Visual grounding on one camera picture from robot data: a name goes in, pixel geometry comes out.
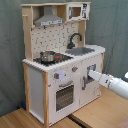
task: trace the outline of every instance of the cooktop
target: cooktop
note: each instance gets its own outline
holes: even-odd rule
[[[51,62],[42,61],[41,58],[33,59],[33,61],[48,67],[48,66],[52,66],[54,64],[62,63],[62,62],[67,61],[69,59],[73,59],[73,57],[70,57],[67,55],[61,54],[61,56],[62,56],[62,58],[60,60],[55,60],[55,61],[51,61]]]

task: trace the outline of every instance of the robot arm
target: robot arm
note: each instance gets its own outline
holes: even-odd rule
[[[115,92],[117,95],[128,99],[128,83],[119,78],[114,78],[111,75],[101,74],[99,72],[90,70],[89,74],[94,80],[101,85]]]

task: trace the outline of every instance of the sink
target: sink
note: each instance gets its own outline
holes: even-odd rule
[[[94,49],[78,47],[78,48],[68,49],[65,51],[65,53],[75,55],[75,56],[81,56],[94,51],[95,51]]]

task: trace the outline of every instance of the faucet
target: faucet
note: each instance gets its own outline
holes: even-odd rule
[[[70,43],[67,45],[68,49],[72,49],[73,47],[75,47],[75,44],[73,44],[72,39],[75,35],[79,35],[80,36],[80,41],[82,41],[82,35],[80,33],[74,33],[71,38],[70,38]]]

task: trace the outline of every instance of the wooden table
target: wooden table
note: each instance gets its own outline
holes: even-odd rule
[[[105,87],[101,89],[100,98],[71,115],[87,128],[115,128],[128,118],[128,101]]]
[[[44,128],[36,118],[23,109],[0,117],[0,128]],[[50,128],[81,128],[69,118],[64,118]]]

